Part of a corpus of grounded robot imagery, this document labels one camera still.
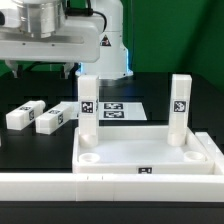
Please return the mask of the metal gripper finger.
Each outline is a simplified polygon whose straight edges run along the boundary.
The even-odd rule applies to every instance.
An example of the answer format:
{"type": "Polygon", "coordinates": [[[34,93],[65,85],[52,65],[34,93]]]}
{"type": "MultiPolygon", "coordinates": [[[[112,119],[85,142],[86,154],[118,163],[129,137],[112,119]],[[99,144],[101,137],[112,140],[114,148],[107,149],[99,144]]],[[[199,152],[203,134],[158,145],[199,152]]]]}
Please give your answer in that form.
{"type": "Polygon", "coordinates": [[[23,73],[23,66],[14,60],[6,60],[5,64],[12,71],[15,78],[19,78],[23,73]]]}
{"type": "Polygon", "coordinates": [[[71,73],[71,71],[73,70],[75,64],[74,63],[70,63],[70,62],[66,62],[63,67],[62,67],[62,77],[64,79],[67,79],[71,73]]]}

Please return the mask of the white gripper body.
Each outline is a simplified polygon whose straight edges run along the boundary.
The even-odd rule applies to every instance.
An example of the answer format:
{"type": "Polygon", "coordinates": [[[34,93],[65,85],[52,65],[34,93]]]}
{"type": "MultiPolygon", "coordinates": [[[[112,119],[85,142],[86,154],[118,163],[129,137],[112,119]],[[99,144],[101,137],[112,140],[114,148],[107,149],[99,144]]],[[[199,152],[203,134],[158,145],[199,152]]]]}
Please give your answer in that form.
{"type": "Polygon", "coordinates": [[[100,16],[68,17],[47,38],[32,38],[18,29],[0,28],[0,59],[15,61],[87,62],[100,56],[100,16]]]}

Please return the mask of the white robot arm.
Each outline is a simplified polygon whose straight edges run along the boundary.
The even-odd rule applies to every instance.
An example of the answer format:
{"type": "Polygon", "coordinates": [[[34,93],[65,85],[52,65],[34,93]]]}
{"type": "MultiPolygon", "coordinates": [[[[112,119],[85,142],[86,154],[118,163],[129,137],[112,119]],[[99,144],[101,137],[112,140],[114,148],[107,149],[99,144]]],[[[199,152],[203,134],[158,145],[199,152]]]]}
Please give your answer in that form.
{"type": "Polygon", "coordinates": [[[62,63],[68,73],[103,81],[130,77],[120,0],[0,0],[0,61],[17,74],[20,61],[62,63]]]}

